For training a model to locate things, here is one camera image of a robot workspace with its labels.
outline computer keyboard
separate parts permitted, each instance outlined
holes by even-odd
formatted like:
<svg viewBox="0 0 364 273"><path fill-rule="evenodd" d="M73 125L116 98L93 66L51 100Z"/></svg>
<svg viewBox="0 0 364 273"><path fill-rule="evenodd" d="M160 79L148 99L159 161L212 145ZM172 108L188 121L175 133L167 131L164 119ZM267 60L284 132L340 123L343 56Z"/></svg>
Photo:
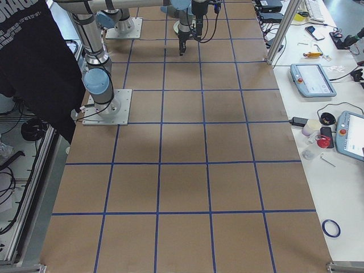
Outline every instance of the computer keyboard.
<svg viewBox="0 0 364 273"><path fill-rule="evenodd" d="M310 20L324 22L324 16L320 11L320 3L317 0L304 0Z"/></svg>

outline metal mounting plate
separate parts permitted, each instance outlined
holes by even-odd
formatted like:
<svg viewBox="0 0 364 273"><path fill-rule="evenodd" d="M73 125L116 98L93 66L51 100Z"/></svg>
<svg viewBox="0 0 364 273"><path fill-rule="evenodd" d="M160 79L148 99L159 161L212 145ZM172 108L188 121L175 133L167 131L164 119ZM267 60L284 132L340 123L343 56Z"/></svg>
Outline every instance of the metal mounting plate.
<svg viewBox="0 0 364 273"><path fill-rule="evenodd" d="M116 32L115 29L110 28L107 30L106 38L109 40L130 40L130 39L140 39L142 33L142 22L143 19L140 17L132 18L135 28L125 34L120 34Z"/></svg>
<svg viewBox="0 0 364 273"><path fill-rule="evenodd" d="M82 124L85 126L101 126L101 125L127 125L129 120L129 112L130 112L130 102L131 102L131 89L115 89L114 90L115 97L119 99L121 103L121 108L119 112L110 117L109 119L104 119L100 115L93 115L90 118L85 118L82 120ZM93 99L91 96L89 97L88 104L93 104ZM86 109L86 115L92 115L96 113L94 107L90 107Z"/></svg>

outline blue tape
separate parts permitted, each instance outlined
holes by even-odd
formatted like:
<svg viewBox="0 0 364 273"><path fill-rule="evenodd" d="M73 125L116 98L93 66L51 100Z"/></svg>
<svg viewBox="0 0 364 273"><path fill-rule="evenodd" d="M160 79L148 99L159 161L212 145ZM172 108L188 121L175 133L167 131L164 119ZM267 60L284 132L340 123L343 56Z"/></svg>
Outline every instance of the blue tape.
<svg viewBox="0 0 364 273"><path fill-rule="evenodd" d="M337 233L336 234L330 234L330 233L328 233L328 231L326 230L326 223L333 223L335 226L336 226L336 228L337 228ZM323 230L323 232L325 233L325 235L327 235L327 236L329 236L329 237L331 237L331 238L337 238L337 237L339 237L340 236L340 234L341 234L341 229L340 229L340 226L339 226L339 224L338 223L336 223L334 220L331 220L331 219L327 219L327 220L325 220L324 222L322 222L322 230Z"/></svg>

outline red object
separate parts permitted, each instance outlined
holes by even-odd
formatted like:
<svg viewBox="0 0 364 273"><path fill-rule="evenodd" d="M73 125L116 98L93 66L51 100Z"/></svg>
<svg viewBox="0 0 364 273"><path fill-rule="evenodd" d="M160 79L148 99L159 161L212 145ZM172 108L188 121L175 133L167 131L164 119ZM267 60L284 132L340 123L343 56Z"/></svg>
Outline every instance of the red object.
<svg viewBox="0 0 364 273"><path fill-rule="evenodd" d="M326 149L330 145L330 140L330 137L322 135L321 138L317 140L317 145L320 148Z"/></svg>
<svg viewBox="0 0 364 273"><path fill-rule="evenodd" d="M345 129L341 129L339 133L340 133L340 135L346 135L346 130Z"/></svg>

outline white cup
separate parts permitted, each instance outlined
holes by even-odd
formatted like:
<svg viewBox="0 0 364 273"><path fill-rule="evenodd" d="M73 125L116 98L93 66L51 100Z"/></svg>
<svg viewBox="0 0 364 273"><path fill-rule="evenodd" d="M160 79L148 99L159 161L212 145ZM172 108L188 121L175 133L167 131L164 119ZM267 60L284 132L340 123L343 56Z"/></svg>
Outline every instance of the white cup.
<svg viewBox="0 0 364 273"><path fill-rule="evenodd" d="M320 121L318 119L309 119L305 126L302 128L302 134L308 137L319 129L321 129Z"/></svg>

